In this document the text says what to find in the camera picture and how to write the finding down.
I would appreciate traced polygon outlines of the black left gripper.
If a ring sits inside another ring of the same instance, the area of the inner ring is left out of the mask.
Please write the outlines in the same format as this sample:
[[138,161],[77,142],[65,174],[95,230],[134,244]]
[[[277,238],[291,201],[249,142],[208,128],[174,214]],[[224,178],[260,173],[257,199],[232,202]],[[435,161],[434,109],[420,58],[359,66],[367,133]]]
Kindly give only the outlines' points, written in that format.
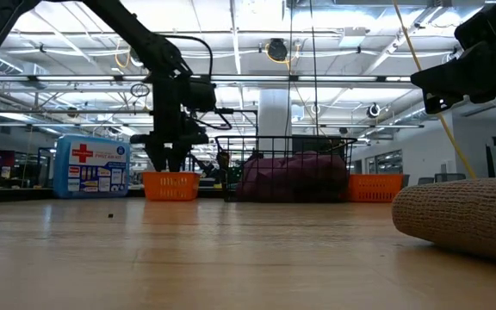
[[[197,120],[191,117],[179,117],[165,120],[156,118],[153,121],[153,129],[146,134],[133,135],[129,143],[132,145],[145,145],[145,152],[152,162],[155,171],[166,169],[168,161],[170,172],[179,172],[192,149],[192,145],[207,144],[209,140],[206,129],[200,127]],[[173,145],[167,149],[160,144]]]

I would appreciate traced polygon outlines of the maroon cloth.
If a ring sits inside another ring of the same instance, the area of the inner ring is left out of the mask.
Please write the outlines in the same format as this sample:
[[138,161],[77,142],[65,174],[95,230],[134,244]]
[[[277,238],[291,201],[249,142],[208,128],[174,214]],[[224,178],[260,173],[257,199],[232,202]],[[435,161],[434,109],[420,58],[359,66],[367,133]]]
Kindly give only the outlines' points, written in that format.
[[235,194],[247,202],[337,202],[348,183],[340,156],[298,152],[292,157],[247,161]]

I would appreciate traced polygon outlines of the orange plastic basket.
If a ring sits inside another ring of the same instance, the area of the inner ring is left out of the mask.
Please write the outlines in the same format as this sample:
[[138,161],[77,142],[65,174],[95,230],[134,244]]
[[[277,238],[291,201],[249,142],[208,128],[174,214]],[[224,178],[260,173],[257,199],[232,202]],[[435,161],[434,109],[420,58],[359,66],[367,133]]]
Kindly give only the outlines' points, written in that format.
[[142,176],[148,201],[187,202],[198,196],[200,175],[197,173],[146,171]]
[[350,202],[392,202],[403,184],[402,174],[352,174],[348,198]]

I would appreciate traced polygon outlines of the blue first aid kit box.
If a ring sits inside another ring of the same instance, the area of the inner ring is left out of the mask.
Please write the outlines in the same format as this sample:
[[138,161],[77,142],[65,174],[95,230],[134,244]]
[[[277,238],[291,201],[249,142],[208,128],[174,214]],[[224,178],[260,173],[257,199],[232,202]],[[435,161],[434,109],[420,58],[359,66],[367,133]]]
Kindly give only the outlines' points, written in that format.
[[130,145],[67,134],[58,138],[53,193],[62,199],[124,197],[128,192]]

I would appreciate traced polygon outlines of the white building pillar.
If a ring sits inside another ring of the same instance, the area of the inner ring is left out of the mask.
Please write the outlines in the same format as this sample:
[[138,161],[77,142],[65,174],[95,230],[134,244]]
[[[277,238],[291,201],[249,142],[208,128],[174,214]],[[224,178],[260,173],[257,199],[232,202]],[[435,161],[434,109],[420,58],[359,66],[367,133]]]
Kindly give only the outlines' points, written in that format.
[[291,134],[289,91],[263,89],[259,92],[258,132],[263,136]]

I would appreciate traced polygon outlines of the tan elastic bandage roll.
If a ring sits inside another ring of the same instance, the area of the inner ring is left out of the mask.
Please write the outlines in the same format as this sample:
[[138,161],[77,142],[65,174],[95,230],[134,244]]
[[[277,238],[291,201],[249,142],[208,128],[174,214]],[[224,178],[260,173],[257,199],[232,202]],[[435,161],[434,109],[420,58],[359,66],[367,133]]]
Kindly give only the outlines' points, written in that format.
[[392,220],[408,236],[496,260],[496,178],[407,187],[393,200]]

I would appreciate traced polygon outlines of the long ceiling light strip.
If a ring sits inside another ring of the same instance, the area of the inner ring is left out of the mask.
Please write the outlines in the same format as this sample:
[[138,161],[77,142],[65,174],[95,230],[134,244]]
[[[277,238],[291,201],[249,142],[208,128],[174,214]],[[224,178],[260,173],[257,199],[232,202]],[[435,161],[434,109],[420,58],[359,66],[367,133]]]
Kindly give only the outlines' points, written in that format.
[[[97,76],[3,76],[0,75],[0,82],[107,82],[107,81],[144,81],[143,75],[97,75]],[[213,75],[214,82],[387,82],[405,83],[410,82],[408,76],[280,76],[280,75]]]

